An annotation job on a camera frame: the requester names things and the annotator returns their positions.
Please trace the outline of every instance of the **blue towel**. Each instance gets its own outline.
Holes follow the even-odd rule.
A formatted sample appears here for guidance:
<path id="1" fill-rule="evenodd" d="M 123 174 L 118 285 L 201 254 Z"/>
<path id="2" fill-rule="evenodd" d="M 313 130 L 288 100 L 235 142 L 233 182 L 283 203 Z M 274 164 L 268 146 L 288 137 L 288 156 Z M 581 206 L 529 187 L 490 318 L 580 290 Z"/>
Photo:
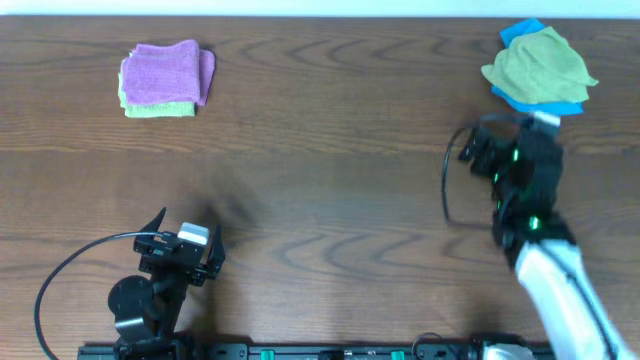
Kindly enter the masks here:
<path id="1" fill-rule="evenodd" d="M 502 38 L 502 42 L 504 42 L 504 46 L 509 47 L 509 45 L 511 45 L 511 41 L 516 37 L 532 34 L 544 28 L 544 24 L 538 21 L 538 19 L 528 19 L 500 31 L 500 37 Z M 525 104 L 513 100 L 511 96 L 507 95 L 495 85 L 491 87 L 491 92 L 503 98 L 509 105 L 511 105 L 512 108 L 520 112 L 544 111 L 558 116 L 577 115 L 584 112 L 582 110 L 582 103 L 561 101 L 543 104 Z"/>

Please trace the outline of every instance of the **wooden table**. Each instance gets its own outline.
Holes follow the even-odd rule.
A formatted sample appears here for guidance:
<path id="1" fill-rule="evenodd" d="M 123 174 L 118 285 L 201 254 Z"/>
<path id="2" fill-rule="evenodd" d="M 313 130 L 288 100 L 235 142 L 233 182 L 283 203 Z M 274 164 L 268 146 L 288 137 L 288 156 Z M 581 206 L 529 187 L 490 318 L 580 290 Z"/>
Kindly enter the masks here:
<path id="1" fill-rule="evenodd" d="M 42 358 L 33 303 L 73 251 L 137 230 L 224 225 L 221 276 L 179 328 L 254 342 L 402 342 L 545 334 L 489 234 L 445 226 L 449 136 L 508 112 L 480 66 L 514 23 L 459 19 L 0 18 L 0 358 Z M 545 21 L 600 84 L 566 117 L 558 208 L 611 318 L 640 351 L 640 23 Z M 136 43 L 196 39 L 217 56 L 195 118 L 125 118 Z M 458 218 L 489 222 L 489 184 L 450 173 Z M 106 300 L 136 274 L 131 241 L 89 251 L 45 296 L 54 352 L 117 333 Z"/>

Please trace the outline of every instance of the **white wall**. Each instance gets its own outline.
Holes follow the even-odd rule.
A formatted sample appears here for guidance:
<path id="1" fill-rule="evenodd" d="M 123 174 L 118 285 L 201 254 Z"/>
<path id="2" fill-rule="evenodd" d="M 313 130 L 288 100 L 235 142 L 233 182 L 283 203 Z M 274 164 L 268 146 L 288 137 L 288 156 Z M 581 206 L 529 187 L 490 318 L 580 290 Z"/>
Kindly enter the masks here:
<path id="1" fill-rule="evenodd" d="M 0 14 L 640 18 L 640 0 L 0 0 Z"/>

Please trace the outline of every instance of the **green cloth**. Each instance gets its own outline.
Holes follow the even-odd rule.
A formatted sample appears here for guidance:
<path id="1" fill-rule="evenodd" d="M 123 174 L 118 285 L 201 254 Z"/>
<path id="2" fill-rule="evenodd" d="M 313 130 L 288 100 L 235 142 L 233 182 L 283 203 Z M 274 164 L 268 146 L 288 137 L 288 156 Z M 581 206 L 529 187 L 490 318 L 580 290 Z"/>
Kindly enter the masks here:
<path id="1" fill-rule="evenodd" d="M 122 74 L 118 73 L 118 97 L 124 115 L 129 118 L 183 117 L 196 116 L 196 106 L 192 102 L 168 102 L 155 105 L 129 105 L 127 95 L 122 91 Z"/>
<path id="2" fill-rule="evenodd" d="M 598 83 L 582 57 L 552 27 L 516 37 L 493 65 L 482 67 L 482 75 L 526 104 L 582 102 L 589 99 L 587 86 Z"/>

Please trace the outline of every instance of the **cloth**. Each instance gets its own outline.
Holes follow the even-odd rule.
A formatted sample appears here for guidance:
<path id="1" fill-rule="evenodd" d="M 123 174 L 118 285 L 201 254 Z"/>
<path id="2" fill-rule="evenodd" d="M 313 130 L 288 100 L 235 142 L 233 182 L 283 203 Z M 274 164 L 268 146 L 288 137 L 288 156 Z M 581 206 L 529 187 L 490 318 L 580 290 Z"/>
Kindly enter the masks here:
<path id="1" fill-rule="evenodd" d="M 176 47 L 182 43 L 178 43 L 173 46 L 156 46 L 149 44 L 138 44 L 133 50 L 132 54 L 138 55 L 163 55 L 167 51 L 171 51 L 173 47 Z M 211 82 L 213 81 L 213 73 L 215 72 L 215 56 L 211 51 L 199 49 L 199 74 L 198 81 L 200 82 L 200 98 L 196 101 L 196 105 L 204 106 L 207 103 L 207 97 L 209 96 L 209 89 L 211 88 Z"/>
<path id="2" fill-rule="evenodd" d="M 582 57 L 552 27 L 514 38 L 493 65 L 481 70 L 493 85 L 525 104 L 585 101 L 586 87 L 598 83 Z"/>
<path id="3" fill-rule="evenodd" d="M 538 19 L 528 19 L 502 30 L 500 32 L 500 37 L 502 38 L 504 46 L 508 48 L 514 38 L 521 35 L 535 33 L 544 28 L 545 25 L 538 21 Z M 509 104 L 512 108 L 518 110 L 519 112 L 542 111 L 558 116 L 578 115 L 584 112 L 582 110 L 582 103 L 558 101 L 541 104 L 525 104 L 514 100 L 511 96 L 509 96 L 507 93 L 505 93 L 495 85 L 491 87 L 491 92 L 494 95 L 503 98 L 507 102 L 507 104 Z"/>
<path id="4" fill-rule="evenodd" d="M 185 40 L 145 54 L 134 51 L 122 67 L 122 90 L 131 105 L 200 100 L 200 49 Z"/>
<path id="5" fill-rule="evenodd" d="M 156 105 L 129 105 L 127 95 L 122 91 L 122 74 L 118 73 L 118 98 L 124 115 L 129 118 L 183 117 L 195 116 L 195 105 L 190 102 L 168 102 Z"/>

